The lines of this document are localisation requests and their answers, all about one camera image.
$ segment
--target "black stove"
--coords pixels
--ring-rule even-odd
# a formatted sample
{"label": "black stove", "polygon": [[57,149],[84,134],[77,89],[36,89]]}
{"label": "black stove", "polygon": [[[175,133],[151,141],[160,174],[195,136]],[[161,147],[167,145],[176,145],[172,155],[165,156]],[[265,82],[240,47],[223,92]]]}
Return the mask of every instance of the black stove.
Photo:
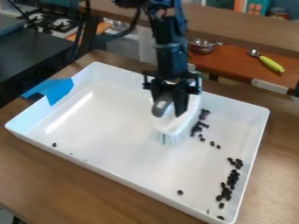
{"label": "black stove", "polygon": [[52,32],[67,33],[79,26],[79,19],[68,14],[49,10],[36,9],[26,11],[29,19],[44,33]]}

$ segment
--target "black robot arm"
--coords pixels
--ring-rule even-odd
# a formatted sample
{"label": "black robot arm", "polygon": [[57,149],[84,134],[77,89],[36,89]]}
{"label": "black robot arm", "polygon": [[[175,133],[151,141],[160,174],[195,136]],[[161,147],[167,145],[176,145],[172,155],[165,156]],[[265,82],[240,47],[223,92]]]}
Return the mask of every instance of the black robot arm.
{"label": "black robot arm", "polygon": [[[115,4],[137,11],[142,9],[147,14],[156,40],[157,71],[150,73],[156,77],[151,82],[148,82],[149,73],[144,73],[143,87],[150,90],[154,102],[161,99],[173,102],[176,117],[181,116],[188,109],[189,95],[200,93],[198,75],[187,68],[186,20],[181,0],[115,0]],[[153,111],[161,112],[156,105]]]}

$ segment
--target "wooden table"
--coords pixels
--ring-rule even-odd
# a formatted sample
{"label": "wooden table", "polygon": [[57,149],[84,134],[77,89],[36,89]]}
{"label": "wooden table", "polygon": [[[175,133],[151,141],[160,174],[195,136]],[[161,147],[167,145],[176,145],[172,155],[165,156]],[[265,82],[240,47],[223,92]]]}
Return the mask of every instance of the wooden table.
{"label": "wooden table", "polygon": [[295,92],[299,81],[299,59],[282,57],[272,53],[262,52],[262,55],[281,64],[286,70],[279,75],[247,54],[246,48],[233,45],[217,45],[210,54],[189,52],[189,63],[194,64],[199,71],[215,74],[228,79],[251,83],[252,80],[266,81],[289,89],[289,94]]}
{"label": "wooden table", "polygon": [[[141,72],[153,66],[107,52],[91,52],[55,75],[70,77],[91,62]],[[271,110],[238,224],[298,223],[299,106],[252,87],[204,81],[205,91]],[[16,99],[0,109],[0,202],[29,223],[43,224],[199,224],[112,180],[22,142],[3,125],[30,103]]]}

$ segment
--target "silver pot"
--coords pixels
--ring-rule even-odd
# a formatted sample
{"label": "silver pot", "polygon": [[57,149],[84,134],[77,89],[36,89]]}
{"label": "silver pot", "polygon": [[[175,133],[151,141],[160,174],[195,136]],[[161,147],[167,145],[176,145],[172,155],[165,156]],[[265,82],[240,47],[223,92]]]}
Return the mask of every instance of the silver pot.
{"label": "silver pot", "polygon": [[216,45],[222,46],[219,42],[200,38],[188,38],[188,48],[194,53],[212,53]]}

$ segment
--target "plastic tray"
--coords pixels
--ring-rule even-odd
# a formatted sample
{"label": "plastic tray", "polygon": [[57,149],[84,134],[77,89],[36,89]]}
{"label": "plastic tray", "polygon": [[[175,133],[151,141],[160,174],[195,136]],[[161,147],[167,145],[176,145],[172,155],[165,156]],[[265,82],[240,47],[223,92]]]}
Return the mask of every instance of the plastic tray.
{"label": "plastic tray", "polygon": [[[55,105],[44,97],[5,127],[30,144],[202,221],[234,223],[269,111],[203,93],[201,107],[212,112],[205,121],[210,125],[203,131],[206,141],[188,137],[177,146],[161,145],[154,138],[150,92],[142,90],[142,82],[138,73],[94,62],[74,75],[73,89]],[[220,182],[233,168],[228,157],[241,158],[244,166],[232,199],[219,209]]]}

